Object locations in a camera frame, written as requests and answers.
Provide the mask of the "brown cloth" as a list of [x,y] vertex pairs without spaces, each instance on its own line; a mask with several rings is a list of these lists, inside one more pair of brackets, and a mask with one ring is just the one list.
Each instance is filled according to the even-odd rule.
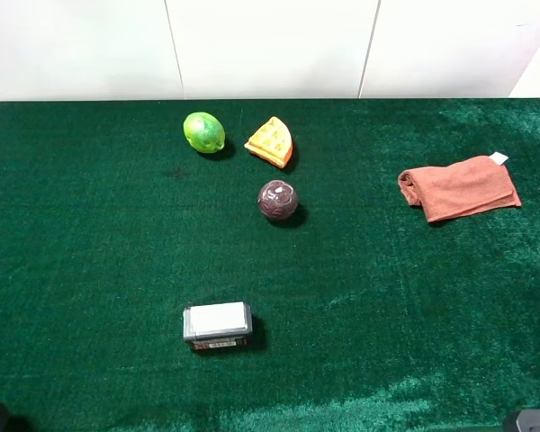
[[398,185],[408,205],[420,207],[429,223],[519,208],[522,202],[505,166],[508,159],[495,152],[449,166],[407,169]]

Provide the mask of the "dark purple round fruit toy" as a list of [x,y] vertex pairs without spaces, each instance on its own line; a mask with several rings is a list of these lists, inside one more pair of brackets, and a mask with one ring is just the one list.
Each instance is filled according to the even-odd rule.
[[256,203],[262,214],[270,221],[282,221],[297,210],[299,197],[290,184],[276,179],[261,188]]

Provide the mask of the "yellow waffle slice toy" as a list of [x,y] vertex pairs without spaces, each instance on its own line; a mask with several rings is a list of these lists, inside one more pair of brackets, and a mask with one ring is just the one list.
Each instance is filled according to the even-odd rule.
[[273,116],[257,129],[244,148],[275,167],[285,168],[293,153],[293,139],[288,127]]

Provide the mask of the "green lime toy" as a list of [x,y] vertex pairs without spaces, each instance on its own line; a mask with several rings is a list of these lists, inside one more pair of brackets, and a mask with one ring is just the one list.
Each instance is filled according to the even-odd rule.
[[224,149],[225,130],[220,121],[207,112],[192,112],[184,120],[184,136],[190,146],[203,154]]

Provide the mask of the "grey black rectangular box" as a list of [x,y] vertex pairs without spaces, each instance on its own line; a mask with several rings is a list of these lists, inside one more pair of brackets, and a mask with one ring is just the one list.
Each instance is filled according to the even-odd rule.
[[251,308],[243,301],[193,305],[183,311],[183,339],[193,351],[244,346],[252,334]]

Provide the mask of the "green felt table cover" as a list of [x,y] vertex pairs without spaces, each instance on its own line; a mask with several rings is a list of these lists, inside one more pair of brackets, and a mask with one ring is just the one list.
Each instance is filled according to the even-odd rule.
[[[196,151],[190,113],[222,124]],[[278,168],[244,148],[271,117]],[[429,223],[399,175],[495,152],[522,202]],[[269,220],[271,180],[297,210]],[[244,346],[183,311],[245,302]],[[0,103],[10,431],[497,431],[540,409],[540,99]]]

